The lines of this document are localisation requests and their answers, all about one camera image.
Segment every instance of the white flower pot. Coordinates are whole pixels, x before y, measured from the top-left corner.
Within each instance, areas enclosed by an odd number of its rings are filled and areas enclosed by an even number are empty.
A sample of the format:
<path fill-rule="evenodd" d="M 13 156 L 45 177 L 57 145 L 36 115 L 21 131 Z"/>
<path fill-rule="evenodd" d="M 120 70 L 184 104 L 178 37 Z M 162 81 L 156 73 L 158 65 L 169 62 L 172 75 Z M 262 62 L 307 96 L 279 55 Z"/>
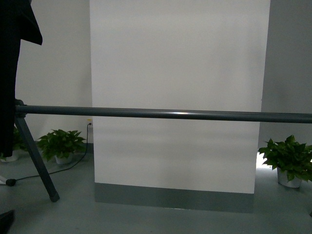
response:
<path fill-rule="evenodd" d="M 23 150 L 14 150 L 12 152 L 12 156 L 11 157 L 7 157 L 6 160 L 5 159 L 1 159 L 1 162 L 13 162 L 18 160 L 18 158 L 20 157 L 20 155 L 23 153 Z"/>
<path fill-rule="evenodd" d="M 70 154 L 68 156 L 68 158 L 65 158 L 65 157 L 62 157 L 62 158 L 58 158 L 56 156 L 55 157 L 55 160 L 57 161 L 57 164 L 67 164 L 67 163 L 71 163 L 73 161 L 73 155 Z"/>
<path fill-rule="evenodd" d="M 279 184 L 290 188 L 299 188 L 302 182 L 302 180 L 297 177 L 291 181 L 288 181 L 287 171 L 282 172 L 279 167 L 277 168 L 277 179 Z"/>

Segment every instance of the tripod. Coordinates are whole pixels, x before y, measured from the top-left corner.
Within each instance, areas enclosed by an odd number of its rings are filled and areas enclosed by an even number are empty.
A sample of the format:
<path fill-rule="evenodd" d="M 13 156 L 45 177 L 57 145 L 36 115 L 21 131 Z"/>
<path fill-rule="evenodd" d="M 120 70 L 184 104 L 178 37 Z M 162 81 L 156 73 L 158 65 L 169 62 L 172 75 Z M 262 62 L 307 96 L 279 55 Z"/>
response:
<path fill-rule="evenodd" d="M 17 105 L 24 105 L 21 100 L 17 100 Z M 25 142 L 26 148 L 30 154 L 30 157 L 41 177 L 41 180 L 50 196 L 52 202 L 59 200 L 59 194 L 57 193 L 54 184 L 50 178 L 50 175 L 43 163 L 41 155 L 38 151 L 38 148 L 34 142 L 33 136 L 31 135 L 27 123 L 25 121 L 26 114 L 15 113 L 15 125 L 19 131 L 19 134 L 23 141 Z M 0 176 L 0 184 L 6 184 L 8 186 L 14 186 L 15 179 L 6 179 Z"/>

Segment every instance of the black fabric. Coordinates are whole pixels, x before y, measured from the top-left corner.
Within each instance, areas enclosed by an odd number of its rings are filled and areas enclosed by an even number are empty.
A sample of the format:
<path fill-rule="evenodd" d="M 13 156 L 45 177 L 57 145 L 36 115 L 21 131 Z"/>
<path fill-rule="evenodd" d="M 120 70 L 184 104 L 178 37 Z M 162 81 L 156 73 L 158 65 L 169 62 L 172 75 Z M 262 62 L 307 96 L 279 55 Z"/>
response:
<path fill-rule="evenodd" d="M 42 44 L 29 0 L 0 0 L 0 153 L 12 155 L 20 40 Z"/>

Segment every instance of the black cable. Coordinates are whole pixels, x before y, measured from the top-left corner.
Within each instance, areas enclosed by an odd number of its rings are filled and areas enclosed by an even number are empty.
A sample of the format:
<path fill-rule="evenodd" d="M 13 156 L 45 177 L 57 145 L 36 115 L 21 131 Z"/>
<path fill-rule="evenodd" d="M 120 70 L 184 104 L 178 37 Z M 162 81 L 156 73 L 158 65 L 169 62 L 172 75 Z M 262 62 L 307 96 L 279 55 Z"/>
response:
<path fill-rule="evenodd" d="M 86 142 L 86 150 L 85 150 L 85 152 L 84 152 L 84 155 L 81 157 L 81 159 L 79 159 L 78 162 L 76 162 L 73 166 L 71 166 L 71 167 L 69 167 L 69 168 L 66 168 L 66 169 L 62 169 L 62 170 L 56 171 L 56 172 L 51 172 L 51 173 L 49 173 L 49 175 L 54 174 L 54 173 L 58 173 L 58 172 L 67 171 L 67 170 L 69 170 L 69 169 L 72 169 L 72 168 L 75 167 L 78 163 L 80 163 L 81 160 L 86 156 L 87 151 L 88 151 L 88 135 L 89 135 L 89 126 L 90 126 L 90 125 L 91 125 L 91 123 L 88 123 L 88 124 L 87 124 L 87 142 Z M 32 176 L 23 177 L 23 178 L 20 178 L 20 179 L 8 179 L 8 180 L 7 180 L 7 183 L 9 183 L 9 184 L 7 184 L 7 185 L 8 185 L 8 186 L 13 186 L 13 185 L 15 184 L 15 182 L 18 181 L 18 180 L 27 179 L 27 178 L 33 178 L 33 177 L 38 177 L 38 176 L 40 176 L 40 175 L 32 175 Z"/>

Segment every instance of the white wall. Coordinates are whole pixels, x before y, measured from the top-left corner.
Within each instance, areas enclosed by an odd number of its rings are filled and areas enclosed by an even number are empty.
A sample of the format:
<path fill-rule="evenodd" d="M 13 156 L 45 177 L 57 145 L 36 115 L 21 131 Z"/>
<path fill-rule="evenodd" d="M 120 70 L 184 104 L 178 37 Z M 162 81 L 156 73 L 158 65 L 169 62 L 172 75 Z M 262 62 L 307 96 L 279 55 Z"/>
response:
<path fill-rule="evenodd" d="M 263 85 L 262 112 L 312 113 L 312 1 L 272 0 Z M 312 124 L 261 123 L 264 141 L 293 134 L 312 144 Z"/>
<path fill-rule="evenodd" d="M 28 105 L 92 105 L 90 18 L 87 0 L 34 0 L 43 44 L 21 42 L 16 98 Z M 88 117 L 32 115 L 26 121 L 37 139 L 51 129 L 80 130 Z"/>
<path fill-rule="evenodd" d="M 260 111 L 269 0 L 90 0 L 95 107 Z M 259 123 L 94 118 L 97 183 L 254 192 Z"/>

